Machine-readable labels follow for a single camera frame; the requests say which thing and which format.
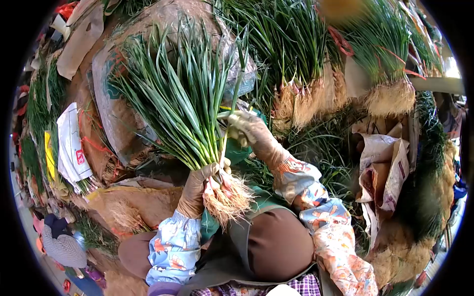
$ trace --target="white paper bag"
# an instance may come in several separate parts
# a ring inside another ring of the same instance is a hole
[[[71,184],[92,176],[92,170],[87,163],[79,138],[77,103],[74,102],[68,106],[59,116],[57,124],[58,172]]]

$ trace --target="green onion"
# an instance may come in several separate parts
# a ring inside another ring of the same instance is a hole
[[[228,54],[222,54],[223,40],[214,49],[204,24],[197,26],[187,18],[178,24],[176,42],[171,41],[169,32],[170,27],[162,30],[153,25],[149,41],[144,36],[131,36],[122,48],[127,59],[127,77],[119,76],[112,84],[156,132],[159,142],[137,135],[175,156],[191,170],[198,170],[219,162],[225,152],[217,114],[235,45]],[[236,43],[244,71],[247,49],[246,31],[243,32],[244,37],[237,37]],[[234,89],[233,108],[242,73]],[[227,175],[222,167],[214,177],[219,184],[212,177],[208,179],[204,205],[225,229],[228,220],[242,217],[250,208],[251,195],[242,180]]]

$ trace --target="work glove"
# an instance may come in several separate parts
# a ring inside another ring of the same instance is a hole
[[[255,155],[263,160],[269,169],[280,166],[291,154],[273,137],[262,119],[244,111],[234,111],[225,117],[228,123],[228,135],[243,147],[252,147]]]
[[[219,164],[214,162],[189,174],[178,202],[178,212],[191,219],[197,219],[202,215],[204,212],[202,199],[204,181],[210,176],[215,175],[218,171]]]

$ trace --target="market stall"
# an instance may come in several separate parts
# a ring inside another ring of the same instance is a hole
[[[82,234],[110,283],[104,294],[146,293],[113,263],[118,246],[173,215],[190,171],[221,165],[204,191],[202,243],[272,194],[271,170],[227,127],[235,110],[318,168],[377,289],[411,289],[454,199],[447,133],[462,110],[441,98],[441,120],[435,98],[464,90],[414,1],[329,2],[81,0],[56,10],[29,64],[18,181],[35,208]]]

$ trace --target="red rubber band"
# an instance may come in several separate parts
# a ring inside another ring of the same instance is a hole
[[[400,61],[401,61],[403,64],[405,64],[405,61],[404,61],[404,60],[402,60],[402,59],[401,59],[399,56],[397,56],[396,54],[394,54],[394,53],[393,53],[393,52],[391,52],[390,50],[388,50],[388,49],[386,49],[385,47],[383,47],[383,46],[380,46],[380,45],[377,45],[377,47],[380,47],[381,49],[383,49],[383,50],[386,50],[386,51],[390,52],[390,53],[391,53],[391,54],[393,54],[393,55],[394,55],[394,56],[395,56],[397,59],[399,59],[399,60],[400,60]]]
[[[416,73],[416,72],[413,72],[413,71],[410,71],[410,70],[407,70],[407,69],[405,69],[405,72],[408,73],[408,74],[415,75],[415,76],[418,76],[418,77],[420,77],[420,78],[423,78],[423,80],[426,80],[426,78],[423,77],[423,75],[420,75],[420,74],[418,74],[418,73]]]
[[[332,26],[329,26],[328,31],[341,52],[347,56],[354,55],[354,49],[352,48],[351,44],[349,44],[349,42],[347,42],[347,40],[345,40],[336,29],[334,29]]]

